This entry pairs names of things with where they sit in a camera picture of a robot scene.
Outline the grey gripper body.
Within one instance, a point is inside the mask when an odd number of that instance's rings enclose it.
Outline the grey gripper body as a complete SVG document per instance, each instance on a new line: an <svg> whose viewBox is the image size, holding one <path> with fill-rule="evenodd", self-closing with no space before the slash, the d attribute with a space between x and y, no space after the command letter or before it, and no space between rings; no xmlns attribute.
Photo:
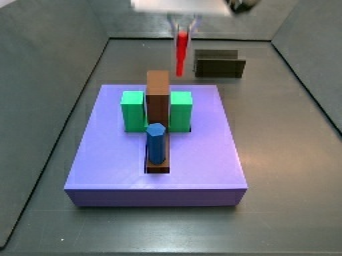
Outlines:
<svg viewBox="0 0 342 256"><path fill-rule="evenodd" d="M225 0L131 0L136 12L229 15Z"/></svg>

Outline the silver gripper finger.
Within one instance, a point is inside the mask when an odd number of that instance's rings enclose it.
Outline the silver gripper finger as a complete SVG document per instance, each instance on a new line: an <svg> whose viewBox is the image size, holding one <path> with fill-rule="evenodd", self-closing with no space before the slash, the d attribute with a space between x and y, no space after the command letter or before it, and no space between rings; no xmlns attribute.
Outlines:
<svg viewBox="0 0 342 256"><path fill-rule="evenodd" d="M173 44L177 44L177 37L179 37L179 23L176 22L173 16L167 14L167 21L171 28L171 34L173 38Z"/></svg>
<svg viewBox="0 0 342 256"><path fill-rule="evenodd" d="M191 21L191 24L187 27L187 40L188 40L188 42L192 39L192 36L196 33L196 31L197 31L200 23L201 23L201 16L200 15L195 15L193 19Z"/></svg>

